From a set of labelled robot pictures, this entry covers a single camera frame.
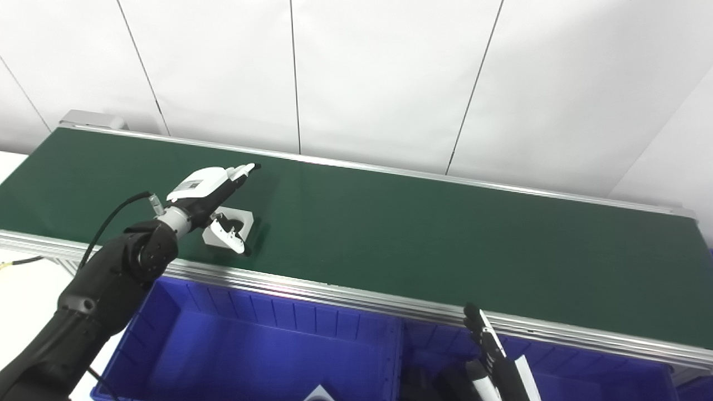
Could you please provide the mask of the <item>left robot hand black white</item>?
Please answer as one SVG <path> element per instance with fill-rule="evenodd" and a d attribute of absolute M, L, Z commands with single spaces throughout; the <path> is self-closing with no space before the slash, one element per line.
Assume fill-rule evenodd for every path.
<path fill-rule="evenodd" d="M 250 173 L 260 168 L 259 163 L 247 163 L 196 170 L 167 195 L 167 208 L 156 219 L 168 226 L 177 239 L 203 228 L 235 253 L 249 256 L 251 249 L 240 229 L 218 209 L 245 184 Z"/>

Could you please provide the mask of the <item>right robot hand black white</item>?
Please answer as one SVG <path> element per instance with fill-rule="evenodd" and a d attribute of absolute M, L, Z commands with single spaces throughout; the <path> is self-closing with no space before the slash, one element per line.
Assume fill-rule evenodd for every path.
<path fill-rule="evenodd" d="M 465 369 L 481 400 L 542 400 L 525 355 L 510 358 L 483 310 L 473 303 L 463 308 L 463 323 L 479 348 L 479 357 Z"/>

